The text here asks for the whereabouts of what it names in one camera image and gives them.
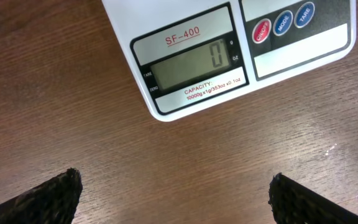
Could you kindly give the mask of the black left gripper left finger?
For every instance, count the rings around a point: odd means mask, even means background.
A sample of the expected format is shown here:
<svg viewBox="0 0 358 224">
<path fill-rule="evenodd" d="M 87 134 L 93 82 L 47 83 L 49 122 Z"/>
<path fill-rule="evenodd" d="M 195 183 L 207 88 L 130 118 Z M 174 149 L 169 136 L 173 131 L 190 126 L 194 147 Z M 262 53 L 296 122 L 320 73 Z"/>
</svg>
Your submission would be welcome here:
<svg viewBox="0 0 358 224">
<path fill-rule="evenodd" d="M 0 223 L 71 224 L 82 190 L 79 170 L 69 168 L 0 204 Z"/>
</svg>

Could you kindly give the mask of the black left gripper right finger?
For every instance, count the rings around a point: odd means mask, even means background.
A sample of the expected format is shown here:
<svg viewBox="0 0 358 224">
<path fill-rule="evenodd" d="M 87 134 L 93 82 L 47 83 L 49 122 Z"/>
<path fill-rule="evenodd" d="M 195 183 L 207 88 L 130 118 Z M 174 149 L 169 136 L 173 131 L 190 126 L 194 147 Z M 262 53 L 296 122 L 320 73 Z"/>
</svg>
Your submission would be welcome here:
<svg viewBox="0 0 358 224">
<path fill-rule="evenodd" d="M 269 185 L 268 204 L 278 224 L 358 224 L 358 215 L 278 173 Z"/>
</svg>

